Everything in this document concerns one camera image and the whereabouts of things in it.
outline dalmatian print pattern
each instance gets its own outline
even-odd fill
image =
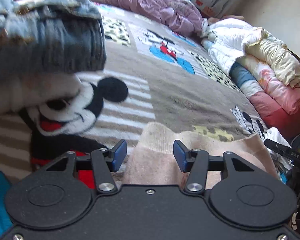
[[[130,47],[130,38],[124,22],[102,16],[103,29],[106,40],[114,41],[123,46]]]
[[[240,89],[232,82],[232,80],[211,60],[200,56],[199,54],[189,51],[189,53],[194,56],[197,63],[205,70],[207,76],[233,90],[240,91]]]

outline white wall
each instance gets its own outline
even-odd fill
[[[300,57],[300,0],[240,0],[234,12],[266,28]]]

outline mickey mouse ear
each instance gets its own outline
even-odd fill
[[[242,115],[249,123],[252,124],[252,119],[246,112],[242,112]]]
[[[128,96],[127,85],[114,77],[108,77],[98,82],[98,91],[104,99],[111,102],[122,102]]]

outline bed sheet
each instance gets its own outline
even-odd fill
[[[257,111],[202,46],[143,16],[98,7],[106,35],[104,71],[78,73],[82,89],[75,98],[0,116],[0,170],[12,182],[67,150],[89,153],[119,139],[127,140],[129,158],[153,121],[220,141],[253,133],[264,139]],[[117,79],[128,88],[126,98]],[[124,171],[125,163],[117,177]]]

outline white puffy blanket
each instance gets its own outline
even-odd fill
[[[208,26],[206,35],[210,33],[215,34],[216,39],[209,48],[209,55],[227,75],[236,59],[245,55],[245,47],[259,43],[267,35],[265,29],[233,18]]]

